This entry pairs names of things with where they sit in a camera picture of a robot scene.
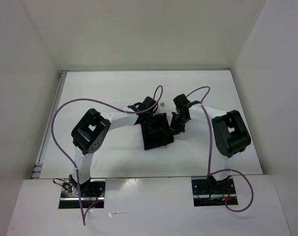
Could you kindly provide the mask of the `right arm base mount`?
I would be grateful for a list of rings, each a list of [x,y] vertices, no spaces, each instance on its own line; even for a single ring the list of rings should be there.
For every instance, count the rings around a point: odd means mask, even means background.
[[[238,205],[234,181],[231,177],[214,181],[207,177],[191,179],[193,204],[195,207]]]

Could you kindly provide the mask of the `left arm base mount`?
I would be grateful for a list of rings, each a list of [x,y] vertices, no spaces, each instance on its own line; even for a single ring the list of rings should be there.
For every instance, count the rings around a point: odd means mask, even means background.
[[[59,209],[80,208],[79,197],[76,189],[70,181],[62,178],[54,178],[53,183],[61,187]],[[83,209],[104,208],[106,180],[93,178],[85,190],[81,190],[81,203]]]

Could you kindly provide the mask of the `black skirt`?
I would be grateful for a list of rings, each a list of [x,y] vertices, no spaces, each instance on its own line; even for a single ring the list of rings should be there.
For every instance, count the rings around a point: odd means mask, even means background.
[[[174,142],[173,134],[170,131],[167,114],[162,113],[162,129],[149,130],[146,126],[141,125],[144,150],[160,148]]]

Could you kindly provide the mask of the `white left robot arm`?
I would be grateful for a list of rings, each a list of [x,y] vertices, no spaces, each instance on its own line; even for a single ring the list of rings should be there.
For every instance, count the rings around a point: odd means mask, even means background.
[[[69,175],[72,191],[80,197],[89,192],[93,155],[100,149],[109,131],[137,124],[161,130],[165,122],[167,122],[165,113],[153,114],[131,110],[100,113],[94,108],[89,109],[71,132],[76,165]]]

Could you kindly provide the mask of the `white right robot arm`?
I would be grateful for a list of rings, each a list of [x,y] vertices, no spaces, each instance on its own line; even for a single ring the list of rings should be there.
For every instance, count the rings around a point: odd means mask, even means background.
[[[245,151],[251,144],[251,137],[237,110],[221,111],[201,104],[198,101],[175,103],[176,111],[172,113],[170,130],[173,135],[185,132],[186,123],[196,120],[208,125],[209,130],[209,157],[207,167],[207,188],[212,193],[218,193],[224,187],[226,179],[217,177],[218,173],[232,172],[231,168],[221,168],[211,171],[213,146],[226,159]]]

